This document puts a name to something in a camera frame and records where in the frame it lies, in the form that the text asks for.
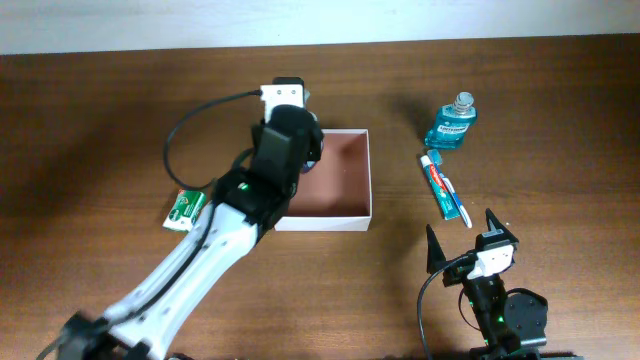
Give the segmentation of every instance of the white bracket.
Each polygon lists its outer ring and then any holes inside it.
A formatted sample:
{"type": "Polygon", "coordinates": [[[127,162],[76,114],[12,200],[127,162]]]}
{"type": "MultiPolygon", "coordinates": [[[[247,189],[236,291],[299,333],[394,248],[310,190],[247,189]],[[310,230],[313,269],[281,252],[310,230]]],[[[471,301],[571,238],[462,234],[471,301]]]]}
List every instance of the white bracket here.
{"type": "Polygon", "coordinates": [[[473,280],[481,276],[487,277],[505,271],[513,260],[513,245],[505,245],[491,250],[480,251],[476,254],[473,270],[467,275],[467,279],[473,280]]]}
{"type": "Polygon", "coordinates": [[[302,85],[262,85],[262,96],[264,101],[264,121],[271,120],[271,112],[278,105],[294,105],[304,108],[306,100],[305,91],[302,85]]]}

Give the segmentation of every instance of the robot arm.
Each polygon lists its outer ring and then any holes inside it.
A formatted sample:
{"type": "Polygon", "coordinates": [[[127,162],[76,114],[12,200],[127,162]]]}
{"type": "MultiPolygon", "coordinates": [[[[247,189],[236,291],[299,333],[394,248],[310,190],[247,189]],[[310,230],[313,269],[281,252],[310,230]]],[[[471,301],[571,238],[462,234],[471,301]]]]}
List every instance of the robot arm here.
{"type": "Polygon", "coordinates": [[[304,109],[301,79],[277,78],[261,92],[265,119],[252,128],[249,168],[236,167],[218,180],[211,203],[184,240],[101,319],[72,317],[63,328],[71,335],[60,345],[58,359],[111,359],[122,350],[127,360],[164,359],[184,321],[222,274],[286,213],[301,171],[320,160],[323,134],[304,109]]]}
{"type": "Polygon", "coordinates": [[[489,231],[476,237],[473,250],[454,260],[446,259],[433,229],[427,226],[427,271],[443,272],[445,287],[462,284],[486,344],[471,349],[471,359],[539,360],[538,348],[547,343],[547,300],[527,289],[505,290],[500,274],[514,264],[519,241],[491,210],[487,209],[486,216],[489,231]]]}

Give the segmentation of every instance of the bottle label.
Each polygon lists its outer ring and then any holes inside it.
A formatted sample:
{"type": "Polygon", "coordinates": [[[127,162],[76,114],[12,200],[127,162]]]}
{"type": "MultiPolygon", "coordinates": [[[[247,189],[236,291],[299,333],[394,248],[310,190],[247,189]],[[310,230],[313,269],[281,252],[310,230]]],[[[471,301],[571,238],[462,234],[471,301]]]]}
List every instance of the bottle label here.
{"type": "Polygon", "coordinates": [[[457,135],[457,134],[464,134],[464,132],[467,131],[468,128],[469,128],[469,124],[466,124],[463,126],[440,125],[438,126],[438,132],[443,134],[449,134],[449,135],[457,135]]]}

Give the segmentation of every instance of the blue toothbrush handle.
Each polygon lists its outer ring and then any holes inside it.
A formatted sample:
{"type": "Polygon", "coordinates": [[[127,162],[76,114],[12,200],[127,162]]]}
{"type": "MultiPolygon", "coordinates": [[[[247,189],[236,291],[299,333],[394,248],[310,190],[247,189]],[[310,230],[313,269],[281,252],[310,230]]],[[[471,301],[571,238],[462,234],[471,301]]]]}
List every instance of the blue toothbrush handle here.
{"type": "Polygon", "coordinates": [[[449,193],[451,194],[453,201],[456,203],[458,210],[460,210],[460,216],[462,216],[462,220],[464,221],[464,224],[467,225],[469,229],[471,229],[471,227],[473,226],[471,224],[471,218],[469,217],[469,213],[467,212],[467,209],[465,209],[464,205],[462,205],[462,202],[460,201],[458,194],[453,188],[453,184],[451,184],[451,181],[449,181],[449,178],[444,176],[442,172],[440,172],[440,178],[442,179],[442,182],[444,182],[444,185],[447,187],[447,190],[449,190],[449,193]]]}

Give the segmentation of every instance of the toothbrush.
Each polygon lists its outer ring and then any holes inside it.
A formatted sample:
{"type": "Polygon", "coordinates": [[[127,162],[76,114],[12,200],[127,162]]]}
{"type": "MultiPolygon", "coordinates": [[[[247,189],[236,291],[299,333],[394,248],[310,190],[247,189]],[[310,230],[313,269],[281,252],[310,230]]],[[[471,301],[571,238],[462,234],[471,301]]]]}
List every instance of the toothbrush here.
{"type": "Polygon", "coordinates": [[[464,205],[462,205],[462,201],[460,201],[460,198],[458,197],[456,190],[453,188],[453,184],[451,184],[451,180],[449,180],[449,178],[444,175],[442,170],[440,170],[440,166],[438,166],[438,164],[442,164],[442,157],[440,156],[440,153],[438,152],[438,150],[429,150],[427,151],[427,156],[433,163],[433,166],[436,168],[438,175],[440,175],[440,178],[442,179],[444,186],[446,186],[447,190],[451,194],[451,197],[453,198],[453,202],[456,203],[456,206],[460,211],[460,216],[462,216],[462,220],[464,220],[464,224],[469,229],[471,229],[473,225],[471,224],[471,218],[469,217],[469,213],[467,212],[467,209],[465,209],[464,205]]]}

